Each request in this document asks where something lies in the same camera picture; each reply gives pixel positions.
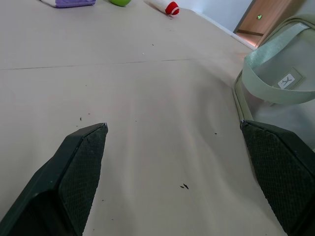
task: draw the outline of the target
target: purple towel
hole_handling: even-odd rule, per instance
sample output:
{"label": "purple towel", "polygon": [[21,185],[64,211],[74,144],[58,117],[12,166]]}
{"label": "purple towel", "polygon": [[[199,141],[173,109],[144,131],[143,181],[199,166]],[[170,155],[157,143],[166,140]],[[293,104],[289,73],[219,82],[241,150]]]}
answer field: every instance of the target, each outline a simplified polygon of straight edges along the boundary
{"label": "purple towel", "polygon": [[53,7],[75,7],[94,5],[96,0],[42,0],[42,2]]}

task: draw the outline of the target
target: bag handle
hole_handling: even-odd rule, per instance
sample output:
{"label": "bag handle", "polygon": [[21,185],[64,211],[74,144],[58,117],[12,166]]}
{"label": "bag handle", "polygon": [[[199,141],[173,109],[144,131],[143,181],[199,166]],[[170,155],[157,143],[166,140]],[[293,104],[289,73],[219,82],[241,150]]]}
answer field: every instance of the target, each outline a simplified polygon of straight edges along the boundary
{"label": "bag handle", "polygon": [[242,81],[252,95],[268,102],[284,105],[300,104],[315,99],[314,90],[275,88],[263,82],[253,71],[279,53],[300,32],[309,28],[303,23],[297,23],[245,57]]}

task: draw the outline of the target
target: beige floor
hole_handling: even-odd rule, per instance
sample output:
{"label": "beige floor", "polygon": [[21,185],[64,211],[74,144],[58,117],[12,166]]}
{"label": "beige floor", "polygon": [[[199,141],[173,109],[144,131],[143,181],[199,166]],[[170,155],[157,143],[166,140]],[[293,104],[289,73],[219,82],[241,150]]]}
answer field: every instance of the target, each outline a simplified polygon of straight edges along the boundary
{"label": "beige floor", "polygon": [[0,29],[0,218],[67,134],[107,122],[85,236],[285,235],[231,94],[246,46],[141,0],[5,1]]}
{"label": "beige floor", "polygon": [[261,40],[261,36],[251,35],[247,33],[236,33],[238,36],[246,40],[248,43],[252,44],[254,47],[257,47],[257,43]]}

